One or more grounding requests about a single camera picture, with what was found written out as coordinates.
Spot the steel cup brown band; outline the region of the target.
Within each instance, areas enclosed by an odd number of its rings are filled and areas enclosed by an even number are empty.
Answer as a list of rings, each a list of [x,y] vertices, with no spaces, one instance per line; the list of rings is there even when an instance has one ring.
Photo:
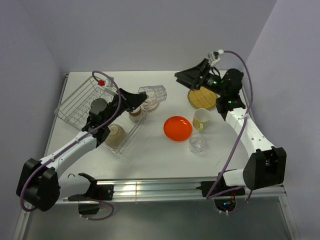
[[[128,113],[128,117],[132,122],[140,121],[143,118],[143,116],[144,114],[140,106]]]

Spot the beige floral ceramic bowl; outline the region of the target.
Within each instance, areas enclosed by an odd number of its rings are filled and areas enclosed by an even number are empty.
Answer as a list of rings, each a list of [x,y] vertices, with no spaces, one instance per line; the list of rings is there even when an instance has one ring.
[[[127,134],[118,124],[110,124],[108,128],[110,133],[104,143],[111,148],[117,148],[125,140]]]

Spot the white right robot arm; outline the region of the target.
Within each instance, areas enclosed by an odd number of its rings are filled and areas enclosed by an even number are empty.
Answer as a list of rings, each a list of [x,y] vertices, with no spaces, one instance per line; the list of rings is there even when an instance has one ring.
[[[174,75],[178,83],[190,90],[204,87],[219,96],[216,100],[217,111],[237,133],[235,142],[241,142],[248,154],[243,169],[228,170],[224,167],[211,188],[227,195],[234,187],[246,187],[253,191],[282,184],[287,153],[284,148],[275,147],[267,140],[249,116],[249,107],[240,97],[244,74],[230,68],[224,76],[220,76],[211,73],[211,69],[209,60],[205,58],[198,65]]]

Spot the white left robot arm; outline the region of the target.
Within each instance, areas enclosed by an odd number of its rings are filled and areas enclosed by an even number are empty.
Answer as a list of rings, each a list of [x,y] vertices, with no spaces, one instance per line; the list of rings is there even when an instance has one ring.
[[[59,199],[79,195],[91,200],[98,193],[97,180],[79,173],[71,180],[62,182],[61,175],[82,156],[98,148],[110,134],[109,125],[123,112],[136,110],[148,98],[145,92],[130,93],[118,89],[111,102],[97,98],[91,103],[85,126],[65,146],[46,157],[30,158],[22,168],[16,194],[21,208],[28,202],[32,211],[49,210]]]

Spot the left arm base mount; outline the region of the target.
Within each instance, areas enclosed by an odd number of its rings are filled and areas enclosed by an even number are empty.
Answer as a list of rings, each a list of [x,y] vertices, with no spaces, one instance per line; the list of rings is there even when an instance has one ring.
[[[81,218],[87,221],[102,221],[110,218],[115,212],[114,206],[110,203],[113,199],[113,184],[97,184],[87,195],[72,195],[67,198],[69,202],[78,202],[78,213]],[[104,217],[93,217],[107,206],[110,212]]]

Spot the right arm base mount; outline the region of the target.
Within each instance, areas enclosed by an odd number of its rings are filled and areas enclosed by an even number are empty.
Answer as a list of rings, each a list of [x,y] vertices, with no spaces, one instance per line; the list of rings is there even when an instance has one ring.
[[[201,190],[202,196],[205,198],[212,187],[212,185],[215,183],[215,181],[201,181],[200,186],[197,186],[196,189]],[[236,188],[237,186],[227,186],[225,181],[222,179],[218,182],[216,188],[212,191],[211,195],[214,195],[216,193],[220,193],[226,190],[230,190],[232,188]],[[219,198],[214,200],[214,204],[216,208],[220,211],[226,212],[226,211],[233,211],[236,207],[236,197],[237,196],[244,196],[246,194],[245,189],[237,189],[234,191],[228,191],[221,195],[220,197],[225,198]]]

